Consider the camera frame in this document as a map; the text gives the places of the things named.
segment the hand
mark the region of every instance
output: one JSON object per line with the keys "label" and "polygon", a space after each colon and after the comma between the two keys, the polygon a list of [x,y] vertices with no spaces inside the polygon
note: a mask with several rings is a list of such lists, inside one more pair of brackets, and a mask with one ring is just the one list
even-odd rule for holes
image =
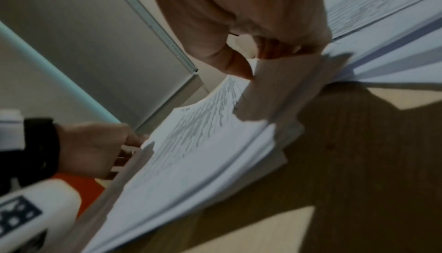
{"label": "hand", "polygon": [[252,78],[246,59],[227,44],[250,34],[258,58],[321,52],[331,40],[323,0],[157,0],[191,56],[220,71]]}
{"label": "hand", "polygon": [[119,159],[124,165],[131,152],[122,145],[140,147],[147,139],[127,124],[83,123],[56,125],[60,140],[58,170],[73,175],[106,179]]}

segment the tabletop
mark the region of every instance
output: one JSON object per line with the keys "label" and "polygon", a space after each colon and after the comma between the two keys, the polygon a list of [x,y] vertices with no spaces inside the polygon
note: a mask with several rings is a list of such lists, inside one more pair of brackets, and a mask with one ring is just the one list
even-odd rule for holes
{"label": "tabletop", "polygon": [[440,252],[442,89],[393,87],[328,86],[286,166],[116,252]]}

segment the black wristband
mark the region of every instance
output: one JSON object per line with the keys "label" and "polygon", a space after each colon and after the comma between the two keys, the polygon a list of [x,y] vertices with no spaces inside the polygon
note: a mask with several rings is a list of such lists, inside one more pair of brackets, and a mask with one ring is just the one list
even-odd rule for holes
{"label": "black wristband", "polygon": [[50,118],[24,121],[25,149],[20,153],[17,178],[21,186],[53,176],[58,170],[60,142]]}

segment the orange object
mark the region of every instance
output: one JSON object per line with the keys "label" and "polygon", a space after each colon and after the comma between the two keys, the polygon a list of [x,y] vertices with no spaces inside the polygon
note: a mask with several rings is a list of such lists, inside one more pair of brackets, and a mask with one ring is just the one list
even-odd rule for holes
{"label": "orange object", "polygon": [[64,180],[80,193],[81,206],[77,217],[79,217],[104,191],[104,188],[93,178],[76,177],[63,173],[57,173],[53,178]]}

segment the wooden table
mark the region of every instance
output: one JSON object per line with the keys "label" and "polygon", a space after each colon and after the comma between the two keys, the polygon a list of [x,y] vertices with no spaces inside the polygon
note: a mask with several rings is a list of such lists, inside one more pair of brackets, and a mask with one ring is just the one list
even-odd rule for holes
{"label": "wooden table", "polygon": [[442,93],[377,93],[327,87],[287,166],[116,252],[441,252],[442,102],[400,108]]}

